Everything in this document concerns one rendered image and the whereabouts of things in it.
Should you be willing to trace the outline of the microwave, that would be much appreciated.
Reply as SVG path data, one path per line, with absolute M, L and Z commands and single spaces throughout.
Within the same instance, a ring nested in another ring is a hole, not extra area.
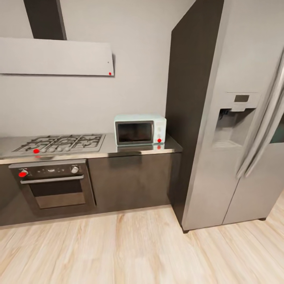
M 166 119 L 159 114 L 117 114 L 114 119 L 117 146 L 164 143 Z

